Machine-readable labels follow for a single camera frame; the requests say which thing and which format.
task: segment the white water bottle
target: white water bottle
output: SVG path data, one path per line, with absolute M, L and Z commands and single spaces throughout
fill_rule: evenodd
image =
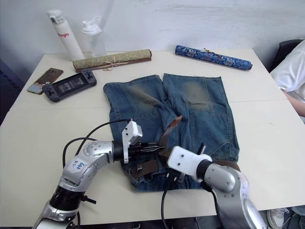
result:
M 73 61 L 85 59 L 68 22 L 62 15 L 61 10 L 49 10 L 47 11 L 47 14 L 51 19 L 61 42 L 70 54 L 71 59 Z
M 99 27 L 101 17 L 94 17 L 91 21 L 82 22 L 82 32 L 87 35 L 88 43 L 93 57 L 107 55 L 102 38 L 102 30 Z

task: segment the jeans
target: jeans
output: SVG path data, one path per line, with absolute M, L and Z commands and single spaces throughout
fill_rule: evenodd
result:
M 197 153 L 205 144 L 205 154 L 213 160 L 237 162 L 239 146 L 231 108 L 221 77 L 190 77 L 164 74 L 135 79 L 127 83 L 107 83 L 104 86 L 111 110 L 110 121 L 132 118 L 141 126 L 141 142 L 158 142 L 168 124 L 176 117 L 183 118 L 168 138 L 168 148 L 181 146 Z M 122 142 L 126 123 L 111 124 L 114 140 Z M 159 170 L 135 179 L 131 169 L 138 163 L 158 161 Z M 143 156 L 137 162 L 122 164 L 131 183 L 139 191 L 162 191 L 167 169 L 159 155 Z M 200 188 L 186 176 L 183 183 L 175 182 L 171 189 Z

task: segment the sneaker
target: sneaker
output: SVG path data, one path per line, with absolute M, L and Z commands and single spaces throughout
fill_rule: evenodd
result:
M 267 219 L 272 229 L 282 229 L 285 212 L 289 213 L 289 210 L 287 208 L 267 210 Z

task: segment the white table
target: white table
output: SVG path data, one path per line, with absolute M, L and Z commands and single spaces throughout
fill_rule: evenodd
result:
M 105 83 L 163 73 L 222 76 L 240 146 L 238 164 L 250 182 L 252 201 L 259 210 L 305 204 L 305 125 L 252 49 L 215 52 L 249 60 L 253 68 L 240 71 L 153 52 L 151 62 L 94 70 L 95 87 L 59 103 L 26 91 L 50 67 L 64 70 L 58 80 L 75 74 L 66 54 L 44 55 L 0 128 L 0 226 L 34 224 L 58 184 L 65 144 L 109 120 Z M 110 127 L 92 137 L 112 140 Z M 119 163 L 103 168 L 86 194 L 97 204 L 81 203 L 82 224 L 161 218 L 162 192 L 135 192 Z M 206 191 L 173 190 L 166 196 L 166 218 L 214 214 L 213 197 Z

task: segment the bottle lid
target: bottle lid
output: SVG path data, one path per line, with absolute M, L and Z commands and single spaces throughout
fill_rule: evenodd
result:
M 81 23 L 82 32 L 87 35 L 95 35 L 102 32 L 102 30 L 99 27 L 100 21 L 101 21 L 100 16 L 94 17 L 91 21 L 83 21 Z
M 65 18 L 62 16 L 62 11 L 58 9 L 48 10 L 47 14 L 53 24 L 60 24 L 65 21 Z

